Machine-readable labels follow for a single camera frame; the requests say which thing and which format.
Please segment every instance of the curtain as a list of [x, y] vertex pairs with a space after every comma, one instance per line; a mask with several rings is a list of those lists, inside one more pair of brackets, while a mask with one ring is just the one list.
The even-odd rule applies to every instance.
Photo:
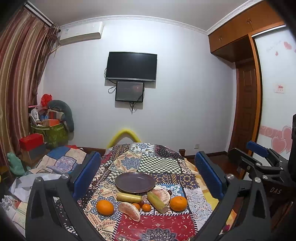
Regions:
[[8, 164], [8, 152], [20, 154], [18, 140], [29, 134], [28, 105], [37, 94], [55, 32], [56, 25], [46, 27], [23, 8], [0, 37], [1, 166]]

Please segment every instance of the orange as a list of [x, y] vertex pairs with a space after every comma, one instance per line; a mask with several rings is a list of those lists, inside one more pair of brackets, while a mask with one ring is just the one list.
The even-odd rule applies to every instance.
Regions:
[[187, 207], [187, 200], [184, 197], [176, 196], [170, 200], [170, 208], [176, 212], [183, 211]]
[[139, 210], [134, 205], [128, 202], [122, 202], [118, 205], [118, 210], [127, 214], [132, 220], [140, 222], [141, 217]]
[[140, 205], [137, 203], [133, 203], [133, 205], [140, 211]]
[[114, 212], [114, 206], [107, 200], [100, 200], [96, 203], [96, 209], [100, 214], [111, 215]]
[[151, 211], [151, 205], [148, 203], [143, 204], [142, 210], [145, 212], [150, 212]]

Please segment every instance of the black tv screen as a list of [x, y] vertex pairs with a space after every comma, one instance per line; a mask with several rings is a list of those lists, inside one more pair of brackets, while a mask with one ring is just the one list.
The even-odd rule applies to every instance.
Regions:
[[156, 81], [157, 54], [109, 52], [106, 79]]
[[136, 81], [117, 81], [116, 101], [143, 102], [144, 83]]

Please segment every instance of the colorful cloth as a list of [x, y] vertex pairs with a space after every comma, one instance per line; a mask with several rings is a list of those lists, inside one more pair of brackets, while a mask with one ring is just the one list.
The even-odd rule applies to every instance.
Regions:
[[[208, 192], [195, 166], [167, 147], [149, 143], [118, 145], [102, 159], [104, 161], [88, 192], [78, 204], [92, 225], [108, 241], [190, 240], [218, 203]], [[169, 208], [168, 212], [160, 214], [152, 206], [150, 212], [140, 211], [140, 222], [119, 212], [120, 202], [116, 200], [118, 189], [114, 180], [121, 173], [135, 171], [151, 175], [156, 185], [172, 191], [171, 197], [185, 197], [188, 201], [187, 208], [182, 212]], [[147, 193], [141, 195], [144, 202], [149, 203]], [[102, 199], [114, 205], [112, 215], [103, 216], [97, 212], [96, 203]], [[56, 202], [56, 209], [65, 228], [76, 234], [60, 201]]]
[[54, 173], [63, 174], [72, 172], [74, 168], [81, 164], [86, 156], [83, 150], [72, 148], [71, 146], [61, 146], [53, 149], [45, 155], [34, 168], [27, 174]]

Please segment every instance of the wooden cabinet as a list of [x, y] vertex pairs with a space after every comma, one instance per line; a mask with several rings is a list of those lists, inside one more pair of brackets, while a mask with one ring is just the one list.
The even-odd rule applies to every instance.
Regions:
[[210, 50], [215, 50], [265, 26], [282, 21], [266, 1], [237, 15], [209, 35]]
[[236, 32], [236, 38], [234, 40], [239, 39], [253, 31], [252, 26], [249, 22], [249, 15], [247, 12], [242, 12], [241, 14], [233, 18], [231, 21], [234, 22], [233, 26]]
[[215, 32], [209, 35], [211, 52], [222, 47], [221, 34], [222, 34], [222, 31], [221, 31], [221, 28], [219, 28]]
[[265, 1], [246, 11], [253, 31], [282, 21], [280, 16]]

